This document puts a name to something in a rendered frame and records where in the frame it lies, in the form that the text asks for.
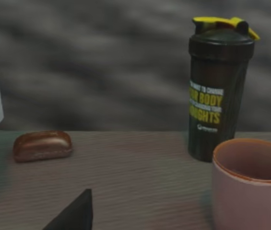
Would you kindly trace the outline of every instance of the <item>brown soap bar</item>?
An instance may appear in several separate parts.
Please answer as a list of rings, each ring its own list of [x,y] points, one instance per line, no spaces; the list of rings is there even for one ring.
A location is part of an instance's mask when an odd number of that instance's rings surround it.
[[[26,133],[19,136],[13,146],[16,162],[64,158],[69,157],[71,153],[71,138],[62,131]]]

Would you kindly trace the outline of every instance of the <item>dark triangular object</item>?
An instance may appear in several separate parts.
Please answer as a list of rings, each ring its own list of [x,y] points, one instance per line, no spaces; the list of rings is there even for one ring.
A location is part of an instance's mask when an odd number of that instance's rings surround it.
[[[92,230],[93,197],[92,190],[86,189],[67,206],[43,230]]]

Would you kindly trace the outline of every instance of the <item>gray background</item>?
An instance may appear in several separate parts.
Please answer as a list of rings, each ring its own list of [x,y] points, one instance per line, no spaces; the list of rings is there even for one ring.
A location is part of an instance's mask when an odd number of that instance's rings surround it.
[[[261,36],[238,130],[271,131],[271,1],[0,0],[9,130],[188,128],[194,16],[238,16]]]

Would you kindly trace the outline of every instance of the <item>black shaker bottle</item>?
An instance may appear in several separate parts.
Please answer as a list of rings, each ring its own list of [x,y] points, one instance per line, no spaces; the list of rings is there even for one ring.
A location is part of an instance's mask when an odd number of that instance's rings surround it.
[[[214,148],[235,136],[248,61],[259,37],[239,19],[197,17],[189,39],[189,154],[211,162]]]

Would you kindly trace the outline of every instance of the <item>bottle body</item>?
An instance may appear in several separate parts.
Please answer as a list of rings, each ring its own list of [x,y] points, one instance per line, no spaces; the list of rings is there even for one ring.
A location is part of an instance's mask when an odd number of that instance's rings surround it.
[[[189,154],[211,162],[214,148],[235,136],[248,61],[191,57]]]

